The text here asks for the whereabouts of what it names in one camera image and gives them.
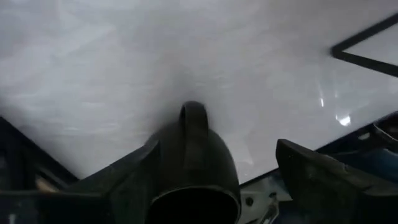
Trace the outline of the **black mug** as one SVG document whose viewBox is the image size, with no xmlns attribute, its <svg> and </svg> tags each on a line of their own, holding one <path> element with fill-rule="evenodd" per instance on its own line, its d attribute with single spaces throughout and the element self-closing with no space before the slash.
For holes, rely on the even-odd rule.
<svg viewBox="0 0 398 224">
<path fill-rule="evenodd" d="M 241 194 L 233 157 L 205 105 L 185 102 L 177 120 L 146 142 L 159 150 L 146 224 L 237 224 Z"/>
</svg>

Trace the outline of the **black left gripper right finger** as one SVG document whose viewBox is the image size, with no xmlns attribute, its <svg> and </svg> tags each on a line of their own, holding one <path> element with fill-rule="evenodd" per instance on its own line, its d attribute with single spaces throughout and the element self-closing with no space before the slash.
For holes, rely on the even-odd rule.
<svg viewBox="0 0 398 224">
<path fill-rule="evenodd" d="M 309 224 L 398 224 L 398 185 L 287 139 L 275 156 Z"/>
</svg>

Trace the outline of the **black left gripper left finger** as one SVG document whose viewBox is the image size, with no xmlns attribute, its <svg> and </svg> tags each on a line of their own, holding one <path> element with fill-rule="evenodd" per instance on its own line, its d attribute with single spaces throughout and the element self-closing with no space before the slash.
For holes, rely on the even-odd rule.
<svg viewBox="0 0 398 224">
<path fill-rule="evenodd" d="M 159 159 L 160 142 L 146 144 L 67 190 L 101 195 L 115 224 L 144 224 Z"/>
</svg>

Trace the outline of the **wooden board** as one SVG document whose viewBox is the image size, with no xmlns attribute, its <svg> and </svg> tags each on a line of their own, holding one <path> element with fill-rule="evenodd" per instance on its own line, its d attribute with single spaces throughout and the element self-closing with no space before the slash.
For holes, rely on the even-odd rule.
<svg viewBox="0 0 398 224">
<path fill-rule="evenodd" d="M 334 45 L 330 49 L 330 55 L 338 60 L 342 60 L 348 63 L 352 63 L 354 65 L 358 65 L 360 67 L 364 67 L 370 70 L 374 70 L 376 72 L 380 72 L 398 78 L 398 65 L 393 65 L 386 62 L 345 52 L 346 49 L 396 24 L 398 24 L 398 12 Z"/>
</svg>

